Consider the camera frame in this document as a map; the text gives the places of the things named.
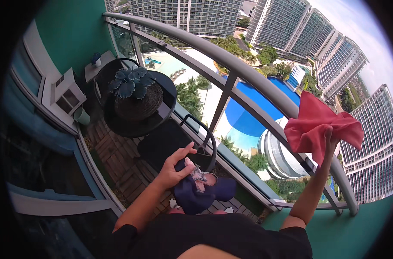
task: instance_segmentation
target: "teal bucket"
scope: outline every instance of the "teal bucket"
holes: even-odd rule
[[[83,125],[88,125],[90,123],[90,116],[83,109],[83,107],[79,107],[73,114],[73,118],[75,121],[80,122]]]

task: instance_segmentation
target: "black shirt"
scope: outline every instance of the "black shirt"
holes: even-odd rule
[[[111,243],[109,258],[177,258],[200,244],[240,258],[312,258],[303,228],[267,231],[239,213],[163,214],[140,235],[134,226],[122,226],[113,233]]]

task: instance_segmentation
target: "woven basket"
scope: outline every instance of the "woven basket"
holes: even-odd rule
[[[163,91],[157,82],[147,87],[145,98],[139,100],[134,97],[121,99],[116,97],[114,110],[126,121],[142,121],[151,116],[162,104]]]

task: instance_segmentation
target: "hand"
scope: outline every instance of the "hand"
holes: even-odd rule
[[[158,187],[167,190],[177,185],[180,180],[184,179],[188,174],[194,170],[195,165],[187,165],[184,169],[176,172],[175,165],[179,160],[185,158],[188,153],[195,154],[197,151],[193,149],[194,143],[191,142],[185,148],[179,148],[170,157],[165,160],[162,170],[158,176],[153,180]]]
[[[321,167],[323,165],[330,169],[331,160],[333,158],[334,151],[336,150],[337,144],[339,143],[340,139],[336,137],[332,137],[333,128],[329,126],[329,128],[324,133],[324,137],[326,138],[326,150],[324,152],[324,159]]]

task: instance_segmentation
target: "balcony railing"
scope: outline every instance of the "balcony railing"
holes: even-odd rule
[[[284,134],[283,128],[256,102],[254,102],[250,97],[245,95],[236,87],[240,80],[245,81],[245,83],[253,87],[258,93],[270,101],[271,104],[276,107],[286,118],[296,118],[298,115],[298,106],[282,90],[272,84],[270,80],[265,78],[263,75],[258,73],[236,56],[230,54],[228,51],[179,28],[126,14],[103,13],[103,16],[106,18],[106,22],[108,24],[119,28],[122,33],[127,32],[130,34],[133,43],[133,49],[140,65],[144,66],[141,53],[141,43],[147,42],[155,46],[155,48],[166,52],[176,60],[179,60],[184,65],[195,70],[199,75],[202,75],[208,79],[213,85],[217,86],[219,90],[222,91],[212,120],[210,119],[210,122],[208,122],[209,130],[211,132],[215,131],[228,102],[232,99],[242,106],[242,108],[251,116],[253,116],[261,125],[268,129],[269,132],[271,132],[271,134],[276,137],[277,140],[287,148],[287,150],[289,150],[289,152],[310,176],[314,175],[317,168],[307,157],[307,155],[304,153],[292,152],[290,146],[287,143],[287,138]],[[117,23],[115,19],[128,21],[129,24],[123,25],[122,23]],[[169,38],[176,39],[179,42],[182,42],[187,46],[198,50],[200,53],[206,55],[228,69],[229,75],[227,79],[221,77],[212,69],[208,68],[206,65],[202,64],[181,50],[166,44],[162,40],[156,39],[142,31],[137,30],[136,25],[160,32],[164,35],[167,35]],[[184,117],[187,114],[187,111],[180,105],[177,105],[175,112],[176,116],[178,117]],[[208,139],[205,137],[206,133],[204,134],[204,132],[199,131],[197,127],[194,128],[194,130],[192,130],[192,127],[187,128],[186,130],[191,134],[191,137],[197,139],[197,142],[208,142]],[[279,200],[278,195],[273,190],[271,190],[268,185],[266,185],[256,174],[247,168],[244,163],[242,163],[228,148],[222,144],[218,146],[217,162],[219,162],[224,168],[228,169],[229,172],[240,181],[240,183],[245,183],[245,188],[249,189],[251,193],[256,195],[256,197],[264,204],[272,205],[277,209],[292,207],[291,203],[286,203]],[[342,209],[348,208],[350,215],[356,215],[358,211],[358,204],[346,174],[336,157],[333,157],[330,173],[341,189],[345,202],[338,202],[334,192],[329,188],[328,184],[326,184],[323,194],[326,196],[330,204],[319,204],[317,209],[333,209],[338,215],[340,215],[342,213]]]

